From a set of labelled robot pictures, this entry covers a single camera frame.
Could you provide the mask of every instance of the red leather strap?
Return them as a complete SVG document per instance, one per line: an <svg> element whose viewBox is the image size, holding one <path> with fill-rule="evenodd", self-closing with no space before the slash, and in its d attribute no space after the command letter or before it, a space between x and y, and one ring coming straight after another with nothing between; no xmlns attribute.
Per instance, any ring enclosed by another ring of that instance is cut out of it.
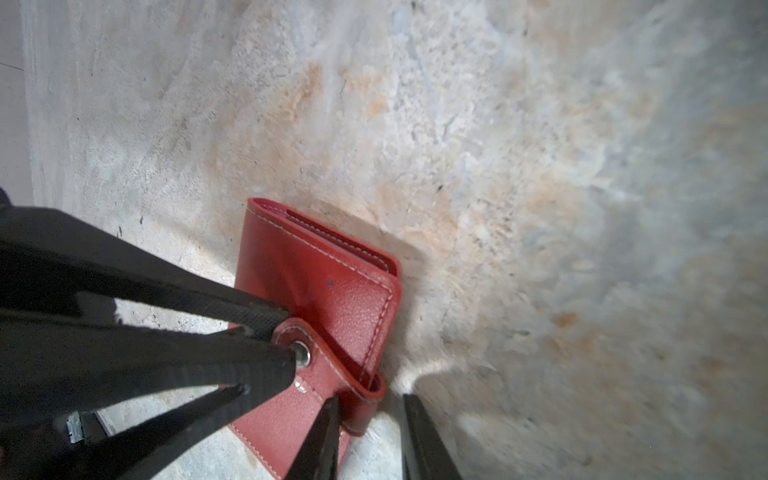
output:
<svg viewBox="0 0 768 480"><path fill-rule="evenodd" d="M235 287L286 307L273 341L304 342L310 365L294 387L232 424L275 478L288 471L325 399L338 396L343 430L362 435L384 396L377 373L400 304L400 265L390 255L271 200L248 201Z"/></svg>

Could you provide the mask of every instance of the red leather wallet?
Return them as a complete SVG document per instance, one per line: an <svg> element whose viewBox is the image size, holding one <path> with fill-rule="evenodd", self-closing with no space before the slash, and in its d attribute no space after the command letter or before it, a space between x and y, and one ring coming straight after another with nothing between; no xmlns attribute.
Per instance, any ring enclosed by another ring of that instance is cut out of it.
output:
<svg viewBox="0 0 768 480"><path fill-rule="evenodd" d="M251 198L235 288L286 307L273 342L300 341L310 364L293 387L230 427L278 480L290 468L323 402L339 397L339 464L365 433L386 383L377 372L400 305L400 264L285 205Z"/></svg>

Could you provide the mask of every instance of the silver metal piece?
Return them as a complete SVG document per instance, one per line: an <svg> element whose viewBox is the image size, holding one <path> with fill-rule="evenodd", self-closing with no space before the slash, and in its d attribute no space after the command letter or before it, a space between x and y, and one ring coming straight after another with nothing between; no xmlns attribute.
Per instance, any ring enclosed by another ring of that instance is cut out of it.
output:
<svg viewBox="0 0 768 480"><path fill-rule="evenodd" d="M67 418L67 431L69 432L70 443L77 443L85 438L79 413L74 412L69 414L69 418Z"/></svg>
<svg viewBox="0 0 768 480"><path fill-rule="evenodd" d="M299 340L294 340L288 347L296 354L296 369L303 369L310 365L312 356L310 355L310 349Z"/></svg>

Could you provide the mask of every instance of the red wallet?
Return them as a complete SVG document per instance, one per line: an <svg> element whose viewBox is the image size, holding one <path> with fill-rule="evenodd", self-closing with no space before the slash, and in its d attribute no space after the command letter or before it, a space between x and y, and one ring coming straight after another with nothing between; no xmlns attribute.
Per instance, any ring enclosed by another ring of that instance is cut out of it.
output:
<svg viewBox="0 0 768 480"><path fill-rule="evenodd" d="M338 396L341 464L350 436L365 433L386 392L377 366L400 306L399 262L285 205L251 198L235 288L290 311L272 340L304 343L310 364L230 427L280 480L323 402Z"/></svg>

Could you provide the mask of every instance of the gray mottled surface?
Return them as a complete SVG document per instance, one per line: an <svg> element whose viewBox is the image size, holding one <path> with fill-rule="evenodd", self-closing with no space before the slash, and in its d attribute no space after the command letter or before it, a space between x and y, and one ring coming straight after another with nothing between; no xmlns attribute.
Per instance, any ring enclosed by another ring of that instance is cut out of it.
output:
<svg viewBox="0 0 768 480"><path fill-rule="evenodd" d="M467 479L768 476L767 3L22 10L39 204L225 283L255 195L400 258L342 477L399 478L408 391ZM257 469L225 430L162 476Z"/></svg>

